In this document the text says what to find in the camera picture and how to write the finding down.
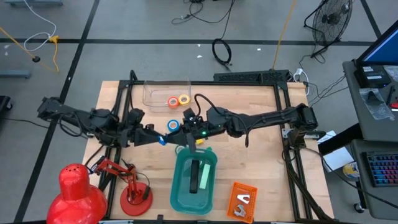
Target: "teal plastic bin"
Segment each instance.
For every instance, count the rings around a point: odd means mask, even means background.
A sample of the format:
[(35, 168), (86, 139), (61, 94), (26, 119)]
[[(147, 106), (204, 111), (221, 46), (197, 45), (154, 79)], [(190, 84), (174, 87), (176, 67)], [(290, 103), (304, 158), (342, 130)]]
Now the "teal plastic bin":
[[(192, 160), (197, 159), (204, 164), (210, 165), (205, 189), (199, 188), (201, 177), (206, 166), (199, 168), (198, 192), (189, 192)], [(191, 153), (189, 148), (182, 149), (177, 155), (175, 163), (170, 204), (178, 212), (206, 215), (213, 208), (213, 191), (216, 179), (217, 156), (208, 149), (197, 149)]]

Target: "monitor screen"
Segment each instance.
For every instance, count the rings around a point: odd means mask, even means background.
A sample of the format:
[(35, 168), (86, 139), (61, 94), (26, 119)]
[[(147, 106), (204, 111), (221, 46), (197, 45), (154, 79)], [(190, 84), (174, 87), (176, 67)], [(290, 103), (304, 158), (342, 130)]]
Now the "monitor screen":
[(372, 46), (363, 57), (367, 63), (397, 65), (398, 64), (398, 29), (389, 32), (389, 35), (383, 35), (381, 41)]

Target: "wooden tabletop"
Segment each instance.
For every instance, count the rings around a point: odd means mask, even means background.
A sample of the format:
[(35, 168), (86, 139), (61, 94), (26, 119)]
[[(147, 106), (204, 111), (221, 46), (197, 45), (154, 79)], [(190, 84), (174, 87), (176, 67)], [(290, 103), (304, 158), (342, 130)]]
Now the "wooden tabletop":
[[(103, 82), (99, 93), (97, 108), (111, 109), (114, 105), (119, 82)], [(276, 110), (273, 87), (268, 86), (192, 86), (192, 95), (202, 93), (216, 106), (224, 107), (235, 113), (259, 114)], [(135, 108), (145, 111), (142, 124), (154, 123), (155, 130), (167, 133), (167, 122), (170, 119), (182, 119), (182, 113), (154, 113), (148, 106), (142, 104), (143, 86), (134, 85), (132, 99)], [(289, 83), (289, 96), (292, 106), (307, 103), (304, 85)], [(202, 111), (210, 106), (202, 99)], [(191, 107), (197, 111), (196, 104)], [(307, 147), (318, 150), (314, 140), (306, 141)], [(241, 182), (258, 188), (256, 200), (255, 221), (294, 221), (292, 202), (285, 164), (281, 158), (282, 140), (279, 126), (255, 129), (249, 135), (249, 147), (244, 147), (244, 138), (231, 138), (221, 134), (209, 138), (200, 148), (211, 146), (217, 155), (216, 181), (214, 189), (213, 209), (206, 216), (193, 216), (176, 212), (170, 205), (170, 189), (172, 186), (176, 155), (175, 145), (148, 144), (139, 147), (129, 147), (122, 150), (121, 157), (133, 163), (138, 172), (150, 179), (150, 187), (154, 201), (150, 210), (138, 217), (126, 215), (120, 206), (120, 195), (127, 186), (118, 180), (114, 195), (111, 218), (113, 219), (145, 219), (155, 220), (163, 214), (165, 220), (231, 220), (226, 216), (229, 195), (233, 182)], [(89, 139), (83, 162), (85, 162), (100, 145), (95, 139)], [(104, 149), (93, 161), (104, 154)], [(308, 191), (326, 214), (333, 217), (328, 188), (320, 157), (315, 153), (301, 150), (302, 163)], [(97, 186), (99, 176), (92, 175), (90, 183)], [(302, 197), (297, 190), (300, 213), (304, 216)]]

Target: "orange tray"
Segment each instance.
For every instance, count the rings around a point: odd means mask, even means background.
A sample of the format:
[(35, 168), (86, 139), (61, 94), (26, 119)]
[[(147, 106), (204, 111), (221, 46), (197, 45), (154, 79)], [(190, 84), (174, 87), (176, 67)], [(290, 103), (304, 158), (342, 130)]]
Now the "orange tray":
[[(249, 194), (249, 203), (245, 204), (241, 202), (237, 196), (240, 194)], [(234, 182), (232, 186), (231, 196), (229, 197), (228, 211), (226, 215), (230, 218), (245, 222), (252, 223), (254, 217), (254, 209), (256, 207), (256, 196), (257, 188), (239, 182)], [(238, 205), (243, 205), (243, 209), (246, 212), (245, 217), (236, 216), (234, 210), (239, 211)]]

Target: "gray floor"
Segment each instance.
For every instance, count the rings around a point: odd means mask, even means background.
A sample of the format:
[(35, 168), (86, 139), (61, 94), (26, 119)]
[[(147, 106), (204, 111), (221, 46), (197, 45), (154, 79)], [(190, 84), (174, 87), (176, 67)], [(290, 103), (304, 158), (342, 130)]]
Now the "gray floor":
[[(94, 0), (64, 0), (62, 7), (35, 7), (42, 16), (57, 25), (57, 34), (64, 39), (79, 39)], [(316, 8), (319, 0), (297, 1), (284, 40), (312, 40), (312, 33), (302, 27), (305, 17)], [(397, 19), (395, 0), (367, 0), (371, 12), (384, 32)], [(238, 0), (233, 8), (225, 39), (277, 40), (289, 11), (291, 0)], [(229, 1), (207, 1), (200, 16), (216, 20), (229, 7)], [(101, 0), (91, 26), (89, 39), (214, 39), (222, 34), (224, 23), (206, 24), (191, 20), (173, 26), (170, 21), (187, 13), (188, 4), (177, 0)], [(37, 32), (50, 32), (51, 26), (40, 21), (26, 8), (11, 8), (0, 1), (0, 25), (18, 38), (28, 38)], [(366, 17), (361, 1), (354, 2), (344, 41), (374, 41), (376, 35)], [(59, 96), (65, 77), (75, 55), (77, 44), (60, 44), (58, 64), (60, 73), (53, 74), (34, 64), (16, 45), (0, 44), (0, 68), (29, 69), (32, 78), (2, 78), (0, 94), (14, 101), (8, 118), (29, 119), (40, 124), (36, 109), (44, 96)], [(268, 70), (271, 68), (275, 45), (231, 45), (233, 72)], [(310, 82), (324, 89), (343, 75), (341, 63), (359, 57), (367, 47), (332, 46), (323, 55), (321, 65), (306, 58), (302, 65)], [(303, 54), (310, 54), (311, 45), (283, 45), (276, 69), (294, 72)], [(46, 44), (36, 54), (52, 66), (54, 46)], [(83, 48), (66, 103), (88, 110), (94, 107), (103, 80), (127, 79), (134, 69), (140, 80), (212, 80), (213, 74), (225, 72), (211, 53), (211, 45), (157, 44), (118, 45), (86, 44)], [(335, 89), (346, 86), (343, 81)], [(319, 129), (337, 133), (357, 122), (348, 90), (321, 100), (315, 106)], [(0, 134), (0, 198), (7, 202), (0, 206), (0, 223), (12, 222), (23, 192), (39, 154), (46, 130), (27, 123), (2, 121)], [(45, 219), (47, 209), (58, 194), (59, 170), (72, 162), (80, 162), (86, 141), (72, 139), (57, 128), (43, 164), (39, 181), (27, 209), (24, 221)], [(336, 218), (344, 222), (397, 223), (375, 220), (369, 213), (358, 214), (352, 204), (358, 194), (333, 174), (327, 174), (328, 188)]]

